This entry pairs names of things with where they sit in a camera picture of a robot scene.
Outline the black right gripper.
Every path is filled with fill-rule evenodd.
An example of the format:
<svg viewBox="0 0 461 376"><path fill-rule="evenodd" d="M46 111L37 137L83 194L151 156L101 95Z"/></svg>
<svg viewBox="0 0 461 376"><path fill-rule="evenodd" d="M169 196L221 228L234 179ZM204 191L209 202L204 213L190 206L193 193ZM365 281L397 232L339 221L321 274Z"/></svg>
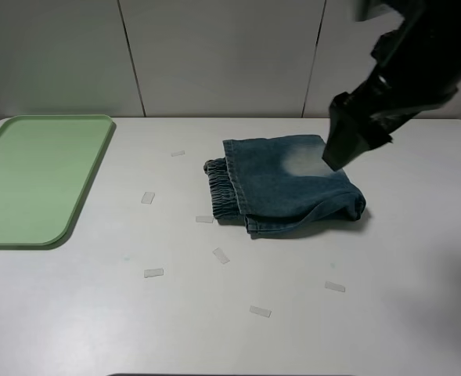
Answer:
<svg viewBox="0 0 461 376"><path fill-rule="evenodd" d="M330 104L330 131L322 159L338 171L366 151L392 141L391 133L426 110L449 102L458 88L393 85L380 74L370 75L353 92L342 92Z"/></svg>

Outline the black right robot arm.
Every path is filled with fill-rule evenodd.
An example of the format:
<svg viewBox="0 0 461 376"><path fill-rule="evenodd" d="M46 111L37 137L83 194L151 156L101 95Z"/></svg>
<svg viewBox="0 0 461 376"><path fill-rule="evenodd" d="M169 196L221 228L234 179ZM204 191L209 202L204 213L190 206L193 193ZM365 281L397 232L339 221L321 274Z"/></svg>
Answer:
<svg viewBox="0 0 461 376"><path fill-rule="evenodd" d="M390 143L391 133L443 107L461 82L461 1L389 1L403 21L382 34L368 78L330 104L322 159L337 171Z"/></svg>

